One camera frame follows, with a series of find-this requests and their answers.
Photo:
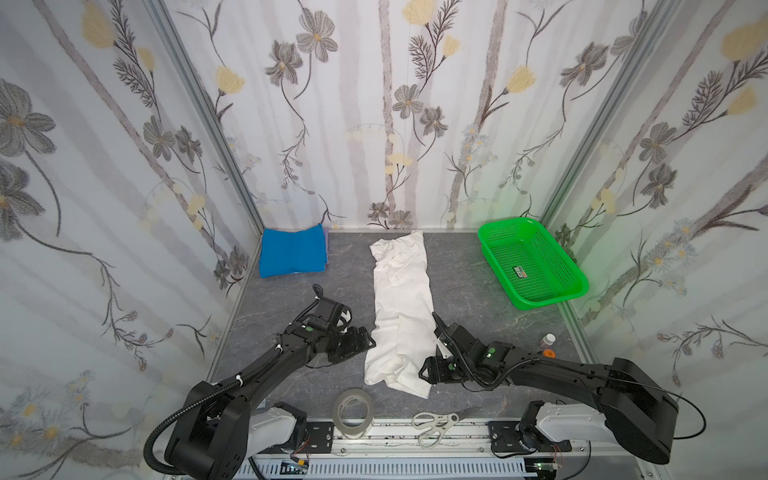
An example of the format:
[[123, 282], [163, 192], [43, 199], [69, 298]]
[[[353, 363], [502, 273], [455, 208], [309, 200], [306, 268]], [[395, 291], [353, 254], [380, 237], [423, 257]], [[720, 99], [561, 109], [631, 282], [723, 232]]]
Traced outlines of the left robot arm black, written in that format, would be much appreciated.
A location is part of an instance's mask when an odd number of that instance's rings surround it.
[[232, 479], [249, 456], [252, 411], [280, 383], [319, 354], [337, 365], [376, 346], [365, 327], [351, 324], [351, 310], [313, 286], [315, 299], [275, 345], [235, 375], [217, 383], [202, 381], [181, 409], [149, 434], [143, 459], [155, 472], [194, 479]]

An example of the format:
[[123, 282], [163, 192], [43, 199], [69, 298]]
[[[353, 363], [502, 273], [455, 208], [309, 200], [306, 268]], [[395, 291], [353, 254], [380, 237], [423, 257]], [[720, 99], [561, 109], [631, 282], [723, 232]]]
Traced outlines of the white t-shirt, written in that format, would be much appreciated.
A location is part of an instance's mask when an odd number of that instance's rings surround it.
[[419, 372], [435, 354], [437, 339], [423, 233], [381, 239], [370, 250], [376, 346], [366, 354], [364, 381], [427, 399], [431, 384]]

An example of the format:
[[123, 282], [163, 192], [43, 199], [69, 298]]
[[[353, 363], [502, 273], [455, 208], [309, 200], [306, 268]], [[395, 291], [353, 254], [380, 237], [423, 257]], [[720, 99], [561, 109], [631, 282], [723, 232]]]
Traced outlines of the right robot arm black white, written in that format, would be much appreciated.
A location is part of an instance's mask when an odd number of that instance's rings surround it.
[[679, 403], [702, 410], [660, 387], [634, 362], [616, 357], [610, 365], [572, 362], [530, 352], [510, 343], [484, 344], [463, 326], [446, 324], [437, 314], [435, 335], [445, 354], [427, 358], [419, 377], [432, 384], [472, 382], [482, 391], [523, 386], [574, 400], [604, 417], [603, 425], [619, 446], [637, 458], [666, 465], [673, 443], [704, 433], [675, 434]]

